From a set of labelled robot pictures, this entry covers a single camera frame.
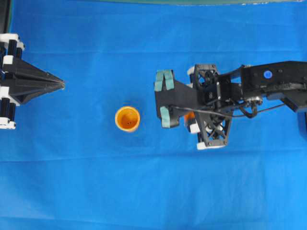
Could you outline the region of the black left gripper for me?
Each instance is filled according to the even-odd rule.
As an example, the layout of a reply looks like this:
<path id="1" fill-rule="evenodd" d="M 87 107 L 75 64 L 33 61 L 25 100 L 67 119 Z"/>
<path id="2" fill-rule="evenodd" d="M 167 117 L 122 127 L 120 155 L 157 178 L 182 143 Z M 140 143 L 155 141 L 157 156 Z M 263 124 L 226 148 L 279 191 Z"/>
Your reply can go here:
<path id="1" fill-rule="evenodd" d="M 15 110 L 46 93 L 63 90 L 65 82 L 20 59 L 24 44 L 18 34 L 0 35 L 0 128 L 15 129 Z M 9 65 L 9 72 L 4 67 Z M 14 83 L 14 74 L 24 79 L 48 82 Z"/>

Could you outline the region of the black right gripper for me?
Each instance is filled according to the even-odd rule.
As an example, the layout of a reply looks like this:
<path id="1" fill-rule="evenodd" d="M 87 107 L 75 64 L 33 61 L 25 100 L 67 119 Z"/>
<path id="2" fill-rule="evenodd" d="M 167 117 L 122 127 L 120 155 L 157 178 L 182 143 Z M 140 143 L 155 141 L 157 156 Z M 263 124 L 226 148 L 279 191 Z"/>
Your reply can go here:
<path id="1" fill-rule="evenodd" d="M 242 68 L 219 74 L 214 64 L 196 64 L 188 70 L 191 84 L 177 81 L 171 69 L 158 71 L 154 95 L 162 127 L 179 126 L 183 108 L 193 108 L 195 118 L 187 122 L 187 128 L 197 135 L 197 149 L 227 146 L 234 111 L 242 99 L 240 84 L 232 80 L 240 77 Z"/>

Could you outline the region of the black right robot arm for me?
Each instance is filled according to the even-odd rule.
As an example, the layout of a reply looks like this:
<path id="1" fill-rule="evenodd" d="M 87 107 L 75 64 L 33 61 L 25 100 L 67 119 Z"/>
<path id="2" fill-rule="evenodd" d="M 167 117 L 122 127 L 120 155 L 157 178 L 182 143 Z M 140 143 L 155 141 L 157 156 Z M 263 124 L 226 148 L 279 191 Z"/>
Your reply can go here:
<path id="1" fill-rule="evenodd" d="M 179 125 L 198 138 L 197 149 L 228 144 L 234 112 L 254 118 L 263 99 L 279 100 L 296 113 L 307 109 L 307 64 L 285 61 L 240 66 L 220 74 L 214 64 L 196 64 L 188 70 L 189 84 L 175 79 L 173 70 L 159 70 L 154 82 L 156 114 L 163 128 Z"/>

